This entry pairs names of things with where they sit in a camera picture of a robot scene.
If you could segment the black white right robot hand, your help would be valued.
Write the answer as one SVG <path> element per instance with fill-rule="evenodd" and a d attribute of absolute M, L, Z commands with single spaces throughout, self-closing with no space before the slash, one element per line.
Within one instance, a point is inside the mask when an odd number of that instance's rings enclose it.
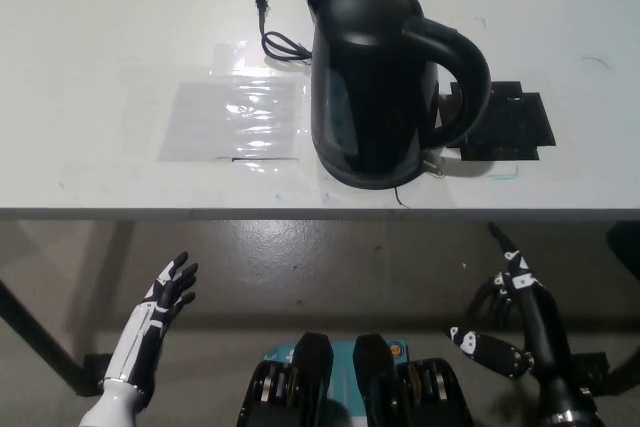
<path fill-rule="evenodd" d="M 512 308 L 520 314 L 524 347 L 451 326 L 446 335 L 462 353 L 483 367 L 509 379 L 529 373 L 539 386 L 536 407 L 540 426 L 600 426 L 591 393 L 579 382 L 566 331 L 557 304 L 538 280 L 521 250 L 493 222 L 488 230 L 498 242 L 506 267 L 485 281 L 469 303 L 466 314 L 479 314 L 485 300 L 496 326 L 506 323 Z"/>

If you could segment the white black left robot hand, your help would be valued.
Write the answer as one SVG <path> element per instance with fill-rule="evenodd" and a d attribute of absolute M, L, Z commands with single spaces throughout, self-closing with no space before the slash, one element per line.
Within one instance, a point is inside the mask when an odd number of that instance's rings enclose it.
<path fill-rule="evenodd" d="M 131 312 L 106 369 L 104 379 L 117 380 L 147 394 L 154 386 L 164 337 L 180 311 L 195 299 L 191 290 L 198 265 L 180 253 L 158 274 Z"/>

